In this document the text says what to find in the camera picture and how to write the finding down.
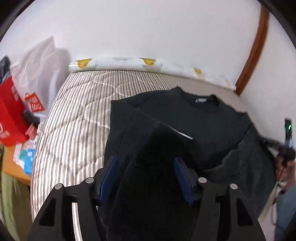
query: wire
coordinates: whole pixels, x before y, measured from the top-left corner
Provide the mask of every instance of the wire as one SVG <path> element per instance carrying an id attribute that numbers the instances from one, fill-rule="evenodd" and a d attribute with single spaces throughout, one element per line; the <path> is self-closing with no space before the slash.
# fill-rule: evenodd
<path id="1" fill-rule="evenodd" d="M 283 189 L 285 187 L 285 184 L 281 184 L 281 182 L 278 184 L 278 187 L 280 187 L 281 189 Z"/>
<path id="2" fill-rule="evenodd" d="M 283 170 L 281 171 L 281 174 L 280 174 L 279 178 L 281 178 L 281 175 L 283 174 L 283 172 L 284 172 L 285 169 L 286 169 L 286 167 L 284 167 Z M 274 190 L 273 200 L 276 198 L 276 190 L 277 190 L 277 186 L 278 186 L 279 182 L 281 182 L 281 181 L 280 180 L 277 180 L 276 181 L 276 188 Z M 270 221 L 271 221 L 271 224 L 272 225 L 276 226 L 276 222 L 274 222 L 274 204 L 272 204 L 272 206 L 271 206 Z"/>

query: striped bedding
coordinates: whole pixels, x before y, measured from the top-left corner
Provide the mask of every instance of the striped bedding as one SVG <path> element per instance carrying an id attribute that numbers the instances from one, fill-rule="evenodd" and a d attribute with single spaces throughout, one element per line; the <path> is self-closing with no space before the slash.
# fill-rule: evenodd
<path id="1" fill-rule="evenodd" d="M 55 184 L 79 184 L 103 167 L 111 100 L 176 86 L 193 94 L 216 94 L 235 109 L 245 110 L 233 92 L 196 80 L 137 71 L 71 73 L 38 130 L 31 181 L 33 219 Z M 76 204 L 73 219 L 76 240 L 82 240 Z"/>

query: metal screw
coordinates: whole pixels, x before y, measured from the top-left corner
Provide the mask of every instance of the metal screw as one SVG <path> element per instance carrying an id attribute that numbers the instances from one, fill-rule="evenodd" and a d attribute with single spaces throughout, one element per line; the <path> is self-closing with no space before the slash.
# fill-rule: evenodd
<path id="1" fill-rule="evenodd" d="M 199 181 L 200 183 L 206 183 L 206 182 L 207 182 L 207 179 L 205 179 L 204 177 L 200 177 L 200 178 L 198 179 L 198 181 Z"/>
<path id="2" fill-rule="evenodd" d="M 86 181 L 86 183 L 92 183 L 94 181 L 94 179 L 92 177 L 89 177 L 85 181 Z"/>
<path id="3" fill-rule="evenodd" d="M 233 190 L 237 189 L 237 185 L 236 185 L 235 183 L 230 184 L 230 187 L 231 187 Z"/>
<path id="4" fill-rule="evenodd" d="M 58 183 L 58 184 L 56 184 L 55 186 L 54 186 L 54 188 L 55 189 L 57 189 L 57 190 L 59 190 L 59 189 L 61 189 L 62 188 L 62 184 L 61 183 Z"/>

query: white plastic bag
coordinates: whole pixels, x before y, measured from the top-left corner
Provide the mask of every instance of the white plastic bag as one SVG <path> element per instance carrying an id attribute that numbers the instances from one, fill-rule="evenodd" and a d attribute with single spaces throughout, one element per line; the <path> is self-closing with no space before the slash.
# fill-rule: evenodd
<path id="1" fill-rule="evenodd" d="M 50 106 L 67 77 L 67 73 L 62 71 L 54 38 L 50 37 L 39 43 L 10 68 L 13 82 L 26 109 L 45 121 Z"/>

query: green cloth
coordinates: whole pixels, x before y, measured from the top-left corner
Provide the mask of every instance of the green cloth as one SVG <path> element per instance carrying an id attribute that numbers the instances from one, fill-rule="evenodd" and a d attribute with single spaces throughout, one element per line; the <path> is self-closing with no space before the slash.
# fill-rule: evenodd
<path id="1" fill-rule="evenodd" d="M 1 172 L 1 191 L 7 229 L 16 241 L 26 241 L 32 225 L 28 186 Z"/>
<path id="2" fill-rule="evenodd" d="M 0 219 L 5 225 L 5 220 L 3 216 L 3 207 L 2 207 L 2 191 L 1 191 L 1 172 L 2 172 L 3 157 L 4 157 L 4 145 L 0 143 Z"/>

